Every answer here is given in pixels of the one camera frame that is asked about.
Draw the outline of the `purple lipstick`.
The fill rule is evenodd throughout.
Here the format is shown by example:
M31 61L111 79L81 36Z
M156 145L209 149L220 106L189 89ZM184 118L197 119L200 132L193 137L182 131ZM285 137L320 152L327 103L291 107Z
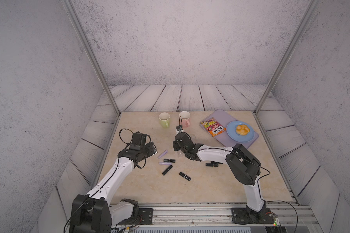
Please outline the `purple lipstick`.
M168 150L165 150L163 153L161 153L157 158L160 159L162 158L164 155L166 155L168 153Z
M169 163L169 162L158 162L159 165L172 165L172 163Z

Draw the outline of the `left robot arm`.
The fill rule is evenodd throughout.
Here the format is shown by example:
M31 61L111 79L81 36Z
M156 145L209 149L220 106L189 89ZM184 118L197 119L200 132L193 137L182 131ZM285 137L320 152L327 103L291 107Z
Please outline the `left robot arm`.
M71 216L63 231L69 233L109 233L119 224L137 224L141 221L138 202L122 199L111 205L111 200L124 179L139 167L139 162L157 153L147 134L135 132L131 141L118 153L118 158L105 177L87 194L77 195L72 203Z

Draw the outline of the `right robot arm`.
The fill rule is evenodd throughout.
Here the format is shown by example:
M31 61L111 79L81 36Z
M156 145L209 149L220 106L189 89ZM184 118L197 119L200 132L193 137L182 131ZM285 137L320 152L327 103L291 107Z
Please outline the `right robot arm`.
M242 144L233 147L211 147L193 143L186 132L180 132L173 141L174 151L182 151L192 161L214 161L227 164L234 177L244 185L247 197L247 210L261 213L266 208L260 190L260 161Z

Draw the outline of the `clear acrylic lipstick organizer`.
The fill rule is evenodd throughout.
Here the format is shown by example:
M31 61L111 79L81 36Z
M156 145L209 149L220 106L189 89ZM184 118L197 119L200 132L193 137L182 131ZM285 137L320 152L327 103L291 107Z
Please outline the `clear acrylic lipstick organizer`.
M195 135L190 135L190 137L191 137L192 141L193 141L194 139L196 139L196 136L195 136ZM187 158L190 159L190 160L195 160L195 158L196 158L196 152L194 152L194 149L193 149L192 151L190 151L189 153L184 154L184 155L185 155L185 157L187 157Z

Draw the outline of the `black lipstick upper left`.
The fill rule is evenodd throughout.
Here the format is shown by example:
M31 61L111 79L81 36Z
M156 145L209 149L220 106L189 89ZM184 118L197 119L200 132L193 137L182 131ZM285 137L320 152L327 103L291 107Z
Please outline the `black lipstick upper left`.
M163 159L163 162L165 162L165 163L175 163L176 160L175 159Z

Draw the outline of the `black lipstick left diagonal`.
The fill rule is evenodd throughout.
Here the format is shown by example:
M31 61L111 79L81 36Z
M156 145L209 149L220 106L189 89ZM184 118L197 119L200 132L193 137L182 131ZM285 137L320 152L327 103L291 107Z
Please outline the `black lipstick left diagonal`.
M169 165L169 166L162 172L162 175L165 176L172 168L173 168L173 166L172 166L172 165Z

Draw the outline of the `green mug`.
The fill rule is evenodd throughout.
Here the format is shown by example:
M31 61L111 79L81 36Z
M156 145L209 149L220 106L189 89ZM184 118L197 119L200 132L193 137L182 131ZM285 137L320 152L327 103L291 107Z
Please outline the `green mug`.
M170 127L170 114L169 113L160 113L158 116L158 119L160 121L160 125L162 128L169 128Z

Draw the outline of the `black lipstick centre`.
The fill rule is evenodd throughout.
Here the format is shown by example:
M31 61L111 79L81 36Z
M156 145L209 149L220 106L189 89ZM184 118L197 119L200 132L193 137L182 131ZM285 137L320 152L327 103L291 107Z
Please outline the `black lipstick centre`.
M188 180L188 181L191 180L191 177L187 176L187 175L184 174L183 172L180 172L179 175L180 175L181 177L183 177L184 179Z

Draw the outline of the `candy bag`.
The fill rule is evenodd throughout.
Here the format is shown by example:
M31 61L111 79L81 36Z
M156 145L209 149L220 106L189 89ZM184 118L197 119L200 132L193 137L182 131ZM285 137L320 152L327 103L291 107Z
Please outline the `candy bag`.
M210 118L208 120L202 121L201 125L205 128L205 130L212 136L215 137L224 131L226 131L225 127L223 127L215 118Z

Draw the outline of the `black lipstick right lower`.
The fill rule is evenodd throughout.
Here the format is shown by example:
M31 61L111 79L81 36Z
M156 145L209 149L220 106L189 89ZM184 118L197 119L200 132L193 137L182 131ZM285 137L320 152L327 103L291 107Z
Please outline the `black lipstick right lower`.
M218 163L206 163L206 167L219 167Z

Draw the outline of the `blue plate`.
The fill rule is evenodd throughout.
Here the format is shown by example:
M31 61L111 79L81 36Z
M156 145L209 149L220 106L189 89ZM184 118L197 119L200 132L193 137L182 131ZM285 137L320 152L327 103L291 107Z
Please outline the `blue plate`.
M253 128L242 121L232 121L226 129L228 136L237 142L247 143L255 137Z

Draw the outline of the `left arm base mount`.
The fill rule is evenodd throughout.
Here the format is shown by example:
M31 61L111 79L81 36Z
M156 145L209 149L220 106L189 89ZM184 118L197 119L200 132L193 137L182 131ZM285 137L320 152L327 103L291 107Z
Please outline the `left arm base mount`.
M121 202L133 205L133 212L130 218L121 221L120 225L150 225L153 219L153 208L139 208L139 203L131 199L122 199Z

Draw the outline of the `aluminium rail front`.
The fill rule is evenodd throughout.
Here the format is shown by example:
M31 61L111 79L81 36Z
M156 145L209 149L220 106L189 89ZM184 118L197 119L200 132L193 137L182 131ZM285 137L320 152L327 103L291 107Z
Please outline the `aluminium rail front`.
M273 202L268 208L274 224L239 225L232 222L233 204L141 204L153 208L150 225L115 225L110 233L321 233L323 230L308 206Z

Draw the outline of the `left aluminium frame post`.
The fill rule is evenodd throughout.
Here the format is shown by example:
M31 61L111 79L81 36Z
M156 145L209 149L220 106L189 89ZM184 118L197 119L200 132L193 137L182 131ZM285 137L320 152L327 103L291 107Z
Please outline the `left aluminium frame post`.
M108 83L107 83L107 81L105 79L103 71L102 71L102 69L101 69L101 67L100 67L100 65L99 65L99 63L97 61L97 58L96 58L96 56L95 56L95 54L93 52L93 49L92 49L92 47L91 47L91 45L90 45L90 43L88 41L88 38L86 36L86 33L85 33L84 29L83 29L83 26L82 26L80 20L79 20L79 17L77 15L77 12L76 12L74 6L73 6L72 1L70 1L70 0L63 0L62 3L63 3L63 5L64 5L64 7L66 9L66 12L67 12L67 14L68 14L68 16L70 18L71 23L72 23L72 25L73 25L73 27L74 27L74 29L76 31L76 34L77 34L80 42L82 43L82 46L83 46L83 48L85 50L85 53L86 53L90 63L93 66L93 69L94 69L94 71L95 71L95 73L97 75L97 78L98 78L99 82L101 83L102 88L103 88L104 92L106 93L107 98L108 98L110 104L112 105L112 107L114 109L114 112L117 115L120 116L121 112L120 112L120 110L119 110L119 108L118 108L118 106L117 106L117 104L116 104L116 102L114 100L114 97L113 97L113 95L111 93L111 90L110 90L110 88L108 86Z

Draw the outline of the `right aluminium frame post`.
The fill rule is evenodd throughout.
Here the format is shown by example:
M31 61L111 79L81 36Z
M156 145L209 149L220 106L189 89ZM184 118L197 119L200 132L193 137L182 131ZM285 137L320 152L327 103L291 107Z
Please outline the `right aluminium frame post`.
M280 62L278 63L272 77L270 78L266 89L258 103L258 105L256 106L255 110L254 110L254 114L257 116L259 114L259 112L262 110L268 96L269 93L273 90L274 86L276 85L278 79L280 78L282 72L285 69L285 66L287 65L287 63L289 62L293 52L295 51L296 45L298 44L298 42L300 41L301 37L303 36L303 34L306 31L306 28L308 27L312 17L314 16L318 6L319 6L320 1L319 0L311 0L309 2L309 5L298 25L298 27L296 28L293 36L291 37L291 40L280 60Z

